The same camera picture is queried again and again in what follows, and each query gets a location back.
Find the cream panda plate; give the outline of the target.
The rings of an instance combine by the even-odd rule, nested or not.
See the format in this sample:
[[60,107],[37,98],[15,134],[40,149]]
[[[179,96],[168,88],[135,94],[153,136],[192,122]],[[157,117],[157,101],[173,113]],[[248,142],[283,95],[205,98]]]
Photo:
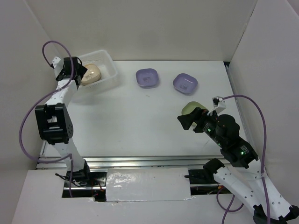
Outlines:
[[101,79],[101,71],[96,65],[87,64],[85,67],[87,71],[81,79],[81,85],[89,85]]

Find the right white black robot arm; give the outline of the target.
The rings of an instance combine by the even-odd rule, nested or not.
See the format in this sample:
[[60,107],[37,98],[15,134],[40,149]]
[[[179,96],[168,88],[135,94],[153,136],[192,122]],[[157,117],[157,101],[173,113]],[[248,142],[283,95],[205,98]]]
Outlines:
[[195,133],[206,133],[220,148],[221,154],[248,182],[245,185],[218,159],[206,163],[204,179],[218,182],[234,194],[252,213],[256,224],[285,224],[299,216],[298,206],[288,203],[266,173],[261,172],[261,161],[253,147],[239,135],[240,127],[227,114],[209,114],[195,108],[191,113],[178,116],[184,130],[193,123]]

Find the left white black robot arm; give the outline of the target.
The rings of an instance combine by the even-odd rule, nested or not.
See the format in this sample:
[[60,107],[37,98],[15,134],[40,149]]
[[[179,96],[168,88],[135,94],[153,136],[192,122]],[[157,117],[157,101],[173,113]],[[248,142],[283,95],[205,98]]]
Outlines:
[[64,179],[75,186],[87,186],[92,182],[92,174],[72,139],[74,126],[67,111],[87,68],[78,57],[65,57],[63,60],[56,57],[53,63],[57,88],[45,104],[35,107],[38,131],[41,139],[52,145],[64,158],[67,167]]

